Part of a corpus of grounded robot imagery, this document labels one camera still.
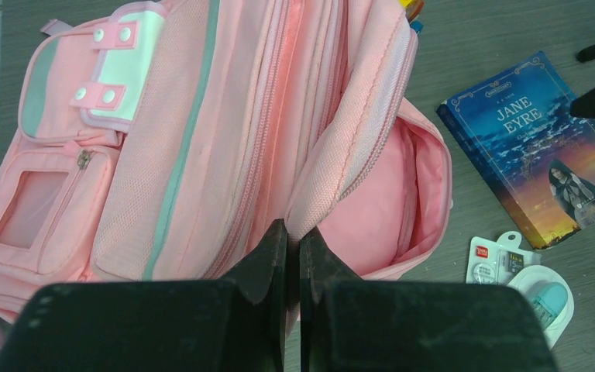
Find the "book spine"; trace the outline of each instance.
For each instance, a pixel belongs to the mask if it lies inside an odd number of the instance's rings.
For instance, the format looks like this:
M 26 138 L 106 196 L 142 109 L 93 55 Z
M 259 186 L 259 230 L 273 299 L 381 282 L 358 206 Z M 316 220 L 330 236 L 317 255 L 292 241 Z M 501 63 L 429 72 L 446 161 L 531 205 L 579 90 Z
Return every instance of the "book spine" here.
M 544 239 L 523 212 L 512 193 L 507 189 L 505 180 L 501 179 L 500 171 L 487 159 L 477 141 L 469 138 L 459 120 L 450 111 L 450 107 L 441 104 L 437 109 L 437 115 L 530 244 L 534 248 L 543 247 L 545 245 Z

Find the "snap button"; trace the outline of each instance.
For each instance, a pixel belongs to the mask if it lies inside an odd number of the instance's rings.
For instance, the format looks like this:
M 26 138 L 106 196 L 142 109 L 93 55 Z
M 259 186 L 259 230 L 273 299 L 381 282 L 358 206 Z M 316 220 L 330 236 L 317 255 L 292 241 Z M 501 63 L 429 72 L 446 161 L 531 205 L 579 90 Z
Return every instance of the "snap button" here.
M 95 30 L 95 42 L 100 42 L 104 38 L 104 30 L 103 29 L 96 29 Z
M 80 101 L 81 99 L 83 99 L 83 97 L 85 97 L 86 93 L 88 93 L 87 89 L 80 88 L 79 90 L 76 91 L 76 94 L 74 95 L 74 99 L 76 99 L 77 101 Z
M 115 99 L 115 91 L 113 91 L 112 89 L 106 91 L 102 99 L 104 100 L 104 103 L 111 103 L 112 100 Z
M 131 38 L 131 29 L 129 27 L 125 27 L 119 32 L 119 40 L 122 41 L 123 43 L 130 38 Z

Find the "gray wood grain surface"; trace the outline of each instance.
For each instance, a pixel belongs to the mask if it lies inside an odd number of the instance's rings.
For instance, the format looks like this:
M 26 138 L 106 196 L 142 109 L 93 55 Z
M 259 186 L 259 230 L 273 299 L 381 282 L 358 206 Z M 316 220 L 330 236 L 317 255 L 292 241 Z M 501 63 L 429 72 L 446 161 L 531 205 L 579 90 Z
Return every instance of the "gray wood grain surface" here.
M 26 65 L 43 40 L 39 28 L 52 18 L 78 24 L 106 16 L 126 2 L 4 1 L 0 158 L 15 130 Z M 595 43 L 595 1 L 428 0 L 421 21 L 425 28 L 407 97 L 440 128 L 450 147 L 455 206 L 441 246 L 403 279 L 460 282 L 471 238 L 494 239 L 515 227 L 434 109 L 450 95 L 538 50 L 547 53 L 577 93 L 595 86 L 595 61 L 581 65 L 573 58 L 577 50 Z M 595 371 L 595 225 L 544 252 L 543 263 L 568 281 L 576 302 L 576 313 L 554 348 L 559 366 L 565 372 Z M 287 341 L 286 366 L 299 370 L 297 330 Z

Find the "yellow object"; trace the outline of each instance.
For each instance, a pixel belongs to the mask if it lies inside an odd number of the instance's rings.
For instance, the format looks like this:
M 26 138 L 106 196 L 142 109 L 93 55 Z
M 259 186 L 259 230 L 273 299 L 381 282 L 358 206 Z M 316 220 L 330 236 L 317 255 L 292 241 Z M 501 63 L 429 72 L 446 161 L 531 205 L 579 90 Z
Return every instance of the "yellow object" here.
M 398 0 L 403 8 L 407 8 L 414 0 Z

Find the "red label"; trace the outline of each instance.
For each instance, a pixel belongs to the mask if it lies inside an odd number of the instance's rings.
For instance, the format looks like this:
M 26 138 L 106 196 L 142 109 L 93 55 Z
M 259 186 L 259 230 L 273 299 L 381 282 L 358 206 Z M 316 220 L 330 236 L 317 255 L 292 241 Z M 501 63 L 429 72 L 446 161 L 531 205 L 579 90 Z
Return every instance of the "red label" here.
M 476 256 L 487 258 L 489 256 L 489 250 L 483 246 L 476 247 Z

